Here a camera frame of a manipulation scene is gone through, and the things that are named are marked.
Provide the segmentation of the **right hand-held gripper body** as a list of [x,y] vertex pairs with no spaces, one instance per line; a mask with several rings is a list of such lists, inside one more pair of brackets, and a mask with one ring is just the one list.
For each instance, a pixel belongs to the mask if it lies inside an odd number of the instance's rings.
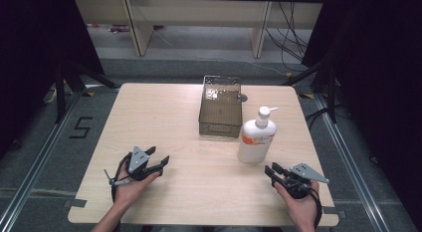
[[306,163],[300,163],[284,170],[285,188],[295,199],[305,198],[311,190],[311,182],[329,183],[329,180]]

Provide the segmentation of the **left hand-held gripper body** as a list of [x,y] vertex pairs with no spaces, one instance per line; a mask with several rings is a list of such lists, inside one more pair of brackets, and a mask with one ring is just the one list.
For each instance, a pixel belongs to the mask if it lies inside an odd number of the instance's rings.
[[130,178],[141,181],[148,177],[147,164],[149,162],[150,155],[147,155],[144,150],[140,147],[135,146],[133,152],[130,154],[130,161],[127,166],[127,173]]

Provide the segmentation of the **person's left hand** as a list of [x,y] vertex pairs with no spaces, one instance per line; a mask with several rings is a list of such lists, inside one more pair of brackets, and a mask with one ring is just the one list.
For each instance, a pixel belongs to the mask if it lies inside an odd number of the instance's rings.
[[141,181],[135,180],[128,184],[119,185],[116,188],[112,208],[120,211],[126,211],[137,201],[146,187],[159,176],[159,172],[154,172]]

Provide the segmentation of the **person's right hand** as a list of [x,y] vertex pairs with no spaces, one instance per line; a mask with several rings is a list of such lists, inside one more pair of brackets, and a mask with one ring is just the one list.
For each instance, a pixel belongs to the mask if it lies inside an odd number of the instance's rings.
[[297,231],[300,226],[315,227],[315,220],[317,218],[317,204],[310,195],[303,199],[294,199],[278,182],[275,183],[274,187],[284,199],[287,207],[287,213],[295,225]]

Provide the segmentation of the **white pump bottle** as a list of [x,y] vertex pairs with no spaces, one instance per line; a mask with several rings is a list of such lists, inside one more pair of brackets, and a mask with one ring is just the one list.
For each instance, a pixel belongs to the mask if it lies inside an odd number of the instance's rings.
[[241,130],[238,159],[245,163],[262,162],[277,133],[276,124],[270,115],[277,108],[260,107],[255,119],[246,121]]

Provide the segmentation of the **metal mesh basket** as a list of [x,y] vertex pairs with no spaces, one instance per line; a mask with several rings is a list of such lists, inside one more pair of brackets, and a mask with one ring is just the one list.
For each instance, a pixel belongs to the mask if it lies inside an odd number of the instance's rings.
[[239,78],[204,77],[198,122],[202,135],[239,136],[243,124]]

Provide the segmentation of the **black tripod stand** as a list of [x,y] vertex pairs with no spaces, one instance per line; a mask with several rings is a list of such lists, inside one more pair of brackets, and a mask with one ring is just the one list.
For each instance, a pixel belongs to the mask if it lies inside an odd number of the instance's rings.
[[81,75],[97,81],[111,89],[118,89],[119,85],[107,79],[104,75],[95,73],[81,64],[73,63],[71,61],[61,61],[58,64],[55,73],[55,86],[57,95],[57,119],[60,122],[67,111],[67,104],[65,100],[65,85],[68,85],[72,92],[81,93],[87,87],[83,82]]
[[323,89],[327,92],[327,106],[325,111],[328,113],[332,123],[336,123],[334,115],[334,98],[335,98],[335,71],[333,69],[333,59],[329,56],[323,57],[315,65],[311,66],[304,72],[293,76],[282,83],[282,86],[292,86],[295,83],[316,74],[311,84],[311,90],[314,93],[320,93]]

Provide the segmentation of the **dark curtain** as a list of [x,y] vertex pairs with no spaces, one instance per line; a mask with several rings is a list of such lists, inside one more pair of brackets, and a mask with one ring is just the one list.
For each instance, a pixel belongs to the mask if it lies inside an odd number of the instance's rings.
[[104,72],[76,0],[0,0],[0,158],[68,63]]
[[422,0],[367,0],[334,69],[347,107],[422,231]]

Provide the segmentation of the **aluminium floor rail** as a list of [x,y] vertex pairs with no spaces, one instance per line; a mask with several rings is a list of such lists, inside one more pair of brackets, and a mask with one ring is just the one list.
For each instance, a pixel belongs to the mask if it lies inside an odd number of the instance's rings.
[[20,212],[22,211],[34,185],[38,181],[49,157],[51,156],[53,149],[58,142],[65,126],[68,123],[69,117],[71,116],[77,102],[80,100],[82,93],[73,93],[70,96],[68,105],[65,107],[65,112],[62,118],[56,122],[49,133],[46,142],[39,151],[34,162],[31,164],[25,178],[23,179],[20,186],[16,189],[10,200],[6,210],[0,218],[0,232],[10,232],[15,221],[17,220]]
[[322,118],[374,231],[391,232],[378,203],[374,199],[362,176],[362,173],[352,158],[350,150],[340,133],[338,126],[332,121],[328,112],[325,112]]

